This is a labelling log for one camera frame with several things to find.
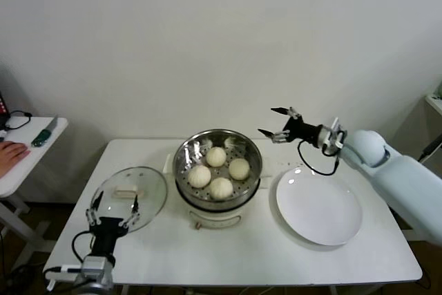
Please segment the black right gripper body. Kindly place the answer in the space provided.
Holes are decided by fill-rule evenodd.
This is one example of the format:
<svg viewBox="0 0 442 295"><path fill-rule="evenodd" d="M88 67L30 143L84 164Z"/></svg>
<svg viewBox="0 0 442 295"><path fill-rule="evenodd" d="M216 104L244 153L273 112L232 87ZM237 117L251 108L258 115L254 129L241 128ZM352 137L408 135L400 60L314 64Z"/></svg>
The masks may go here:
<svg viewBox="0 0 442 295"><path fill-rule="evenodd" d="M290 117L282 131L288 133L288 136L286 138L287 142L292 142L295 139L300 139L306 141L307 143L313 145L318 149L318 139L323 128L324 126L322 124L314 126L305 123L302 117Z"/></svg>

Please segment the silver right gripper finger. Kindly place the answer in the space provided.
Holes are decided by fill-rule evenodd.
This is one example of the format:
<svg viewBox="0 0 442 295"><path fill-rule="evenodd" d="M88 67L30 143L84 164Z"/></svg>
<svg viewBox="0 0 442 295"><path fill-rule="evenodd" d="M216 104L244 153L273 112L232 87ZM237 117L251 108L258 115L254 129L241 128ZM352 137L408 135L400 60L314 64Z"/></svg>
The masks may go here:
<svg viewBox="0 0 442 295"><path fill-rule="evenodd" d="M279 131L272 133L264 129L258 129L266 138L269 138L273 143L288 143L289 131Z"/></svg>
<svg viewBox="0 0 442 295"><path fill-rule="evenodd" d="M298 119L299 118L299 113L297 111L295 111L292 107L289 108L284 108L284 107L275 107L275 108L271 108L271 110L273 112L282 114L282 115L287 115L290 116L294 119Z"/></svg>

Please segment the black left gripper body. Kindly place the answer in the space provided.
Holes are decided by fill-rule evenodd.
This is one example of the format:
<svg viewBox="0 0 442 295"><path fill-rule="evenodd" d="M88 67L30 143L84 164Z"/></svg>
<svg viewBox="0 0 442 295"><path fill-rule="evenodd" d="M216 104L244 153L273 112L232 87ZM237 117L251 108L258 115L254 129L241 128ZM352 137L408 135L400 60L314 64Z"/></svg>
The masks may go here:
<svg viewBox="0 0 442 295"><path fill-rule="evenodd" d="M112 256L117 240L128 233L122 218L111 217L100 217L99 223L91 225L89 230L95 237L90 252L93 256Z"/></svg>

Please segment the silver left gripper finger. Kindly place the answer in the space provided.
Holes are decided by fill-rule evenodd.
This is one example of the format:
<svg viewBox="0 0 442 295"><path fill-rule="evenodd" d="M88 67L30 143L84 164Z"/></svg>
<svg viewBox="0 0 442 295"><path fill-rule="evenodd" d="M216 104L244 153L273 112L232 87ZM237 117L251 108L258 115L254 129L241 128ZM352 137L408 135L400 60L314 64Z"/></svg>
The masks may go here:
<svg viewBox="0 0 442 295"><path fill-rule="evenodd" d="M90 226L95 226L97 224L97 212L102 200L104 192L98 191L91 200L90 207L86 210L86 219Z"/></svg>
<svg viewBox="0 0 442 295"><path fill-rule="evenodd" d="M138 202L138 195L131 194L130 196L124 196L120 200L126 205L127 209L130 209L130 216L119 223L123 228L134 228L140 221L140 208Z"/></svg>

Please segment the bare person hand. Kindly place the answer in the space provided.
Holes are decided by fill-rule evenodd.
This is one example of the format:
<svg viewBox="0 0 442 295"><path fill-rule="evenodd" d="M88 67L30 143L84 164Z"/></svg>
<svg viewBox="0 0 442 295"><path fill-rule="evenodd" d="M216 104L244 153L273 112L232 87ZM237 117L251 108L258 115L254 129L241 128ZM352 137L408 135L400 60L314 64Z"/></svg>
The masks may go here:
<svg viewBox="0 0 442 295"><path fill-rule="evenodd" d="M0 178L22 161L30 150L25 144L11 141L0 143Z"/></svg>

